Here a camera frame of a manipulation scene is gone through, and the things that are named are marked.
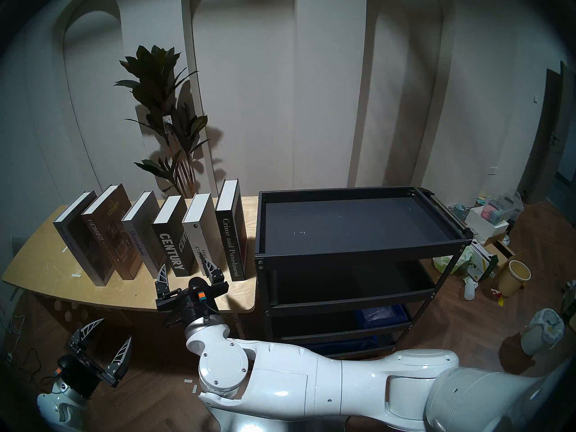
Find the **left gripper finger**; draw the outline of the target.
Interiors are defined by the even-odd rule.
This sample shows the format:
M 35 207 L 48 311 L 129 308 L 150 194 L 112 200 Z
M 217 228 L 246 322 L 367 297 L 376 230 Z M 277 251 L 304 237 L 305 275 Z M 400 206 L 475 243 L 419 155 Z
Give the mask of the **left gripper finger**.
M 105 321 L 105 319 L 97 319 L 92 321 L 80 328 L 78 328 L 71 336 L 68 347 L 74 353 L 84 353 L 86 348 L 94 337 L 94 335 L 98 332 L 100 325 Z
M 116 388 L 128 371 L 128 364 L 132 354 L 132 336 L 116 353 L 112 362 L 106 368 L 107 381 L 111 387 Z

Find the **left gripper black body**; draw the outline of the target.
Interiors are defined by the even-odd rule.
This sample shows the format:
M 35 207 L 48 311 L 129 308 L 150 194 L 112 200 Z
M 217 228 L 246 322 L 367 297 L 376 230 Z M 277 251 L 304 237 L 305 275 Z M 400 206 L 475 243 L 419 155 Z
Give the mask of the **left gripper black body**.
M 57 360 L 58 378 L 81 397 L 91 397 L 100 382 L 113 388 L 118 379 L 88 357 L 65 354 Z

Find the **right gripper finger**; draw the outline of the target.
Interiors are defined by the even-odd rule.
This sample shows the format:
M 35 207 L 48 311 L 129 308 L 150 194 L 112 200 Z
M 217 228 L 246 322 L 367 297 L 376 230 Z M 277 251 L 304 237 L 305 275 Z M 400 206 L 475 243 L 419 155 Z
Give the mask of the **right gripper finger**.
M 224 275 L 222 270 L 218 266 L 207 260 L 205 257 L 202 257 L 202 264 L 203 269 L 205 270 L 206 275 L 209 278 L 211 286 L 220 286 L 224 284 Z
M 172 292 L 169 288 L 168 282 L 168 273 L 166 264 L 162 264 L 160 270 L 158 272 L 156 281 L 155 281 L 155 289 L 157 298 L 170 298 L 172 296 Z

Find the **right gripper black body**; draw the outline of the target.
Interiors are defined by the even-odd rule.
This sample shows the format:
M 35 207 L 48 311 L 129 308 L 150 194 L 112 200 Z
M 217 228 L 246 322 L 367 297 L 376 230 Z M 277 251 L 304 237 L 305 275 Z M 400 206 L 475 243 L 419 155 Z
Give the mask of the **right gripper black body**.
M 177 289 L 170 298 L 157 298 L 157 310 L 166 313 L 164 325 L 190 325 L 196 320 L 208 324 L 211 315 L 220 316 L 215 299 L 226 294 L 229 284 L 211 286 L 202 278 L 192 278 L 187 289 Z

